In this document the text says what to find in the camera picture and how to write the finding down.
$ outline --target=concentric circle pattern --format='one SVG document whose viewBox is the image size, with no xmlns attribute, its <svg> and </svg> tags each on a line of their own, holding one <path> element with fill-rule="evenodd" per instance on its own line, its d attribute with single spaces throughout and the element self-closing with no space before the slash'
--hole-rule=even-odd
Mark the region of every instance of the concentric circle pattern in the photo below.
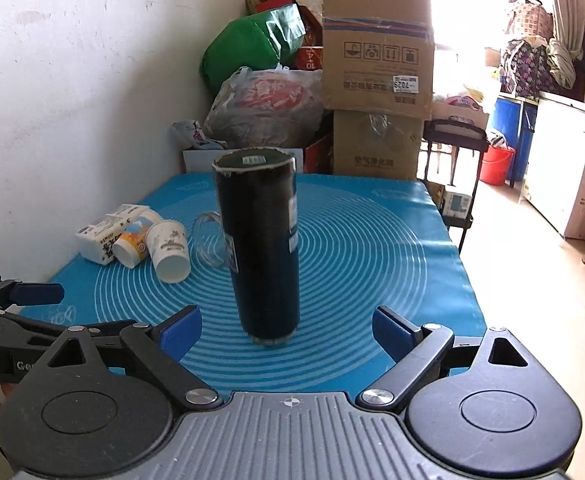
<svg viewBox="0 0 585 480">
<path fill-rule="evenodd" d="M 285 346 L 252 343 L 239 323 L 228 268 L 202 262 L 190 233 L 192 272 L 178 285 L 160 283 L 149 259 L 133 270 L 101 268 L 99 320 L 157 324 L 185 304 L 198 304 L 204 332 L 183 364 L 223 394 L 320 390 L 366 364 L 383 352 L 372 337 L 374 309 L 387 304 L 411 317 L 419 308 L 426 285 L 423 248 L 399 217 L 373 200 L 311 184 L 299 184 L 297 195 L 301 322 Z M 208 189 L 159 213 L 190 231 L 198 214 L 216 208 Z"/>
</svg>

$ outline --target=green bag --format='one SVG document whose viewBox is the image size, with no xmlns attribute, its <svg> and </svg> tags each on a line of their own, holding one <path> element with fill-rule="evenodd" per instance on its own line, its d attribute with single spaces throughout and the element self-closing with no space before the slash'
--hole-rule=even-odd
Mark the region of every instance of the green bag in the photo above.
<svg viewBox="0 0 585 480">
<path fill-rule="evenodd" d="M 267 70 L 287 62 L 305 34 L 296 4 L 228 23 L 204 53 L 200 72 L 206 86 L 216 96 L 223 82 L 242 66 Z"/>
</svg>

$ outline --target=blue tablecloth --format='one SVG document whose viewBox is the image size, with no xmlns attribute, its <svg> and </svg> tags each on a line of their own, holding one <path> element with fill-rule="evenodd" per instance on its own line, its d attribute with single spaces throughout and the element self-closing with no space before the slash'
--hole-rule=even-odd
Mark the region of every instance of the blue tablecloth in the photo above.
<svg viewBox="0 0 585 480">
<path fill-rule="evenodd" d="M 157 324 L 198 304 L 204 332 L 182 364 L 223 394 L 340 390 L 354 399 L 393 365 L 372 336 L 378 305 L 416 324 L 483 335 L 483 315 L 457 248 L 421 183 L 303 174 L 297 196 L 301 322 L 283 347 L 250 341 L 239 324 L 229 270 L 200 261 L 191 239 L 192 272 L 181 283 L 160 283 L 148 258 L 129 270 L 78 256 L 53 278 L 66 289 L 63 303 L 23 314 L 63 324 L 128 318 Z M 174 177 L 143 203 L 188 230 L 200 213 L 217 208 L 209 174 Z"/>
</svg>

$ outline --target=blue bin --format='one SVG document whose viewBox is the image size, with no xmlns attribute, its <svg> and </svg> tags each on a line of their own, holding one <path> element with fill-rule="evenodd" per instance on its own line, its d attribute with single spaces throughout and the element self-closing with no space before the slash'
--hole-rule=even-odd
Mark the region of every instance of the blue bin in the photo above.
<svg viewBox="0 0 585 480">
<path fill-rule="evenodd" d="M 517 147 L 517 138 L 519 137 L 519 111 L 521 105 L 510 101 L 509 99 L 498 98 L 495 105 L 495 111 L 490 115 L 487 129 L 495 129 L 505 136 L 508 146 Z M 517 152 L 517 167 L 514 168 L 514 157 L 508 170 L 507 180 L 515 182 L 523 180 L 523 176 L 528 165 L 530 156 L 530 147 L 532 146 L 532 134 L 537 121 L 537 106 L 530 103 L 523 104 L 523 124 L 521 126 L 521 146 Z"/>
</svg>

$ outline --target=triangular cutout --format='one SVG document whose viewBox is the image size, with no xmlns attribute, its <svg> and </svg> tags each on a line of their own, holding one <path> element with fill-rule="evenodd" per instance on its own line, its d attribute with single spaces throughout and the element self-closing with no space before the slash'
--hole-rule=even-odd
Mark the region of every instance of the triangular cutout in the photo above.
<svg viewBox="0 0 585 480">
<path fill-rule="evenodd" d="M 74 366 L 85 364 L 86 358 L 81 349 L 78 339 L 68 339 L 64 346 L 60 348 L 55 357 L 53 357 L 48 366 L 50 368 L 59 368 L 62 366 Z"/>
<path fill-rule="evenodd" d="M 512 343 L 503 337 L 495 339 L 488 362 L 493 365 L 528 366 L 526 360 L 512 346 Z"/>
</svg>

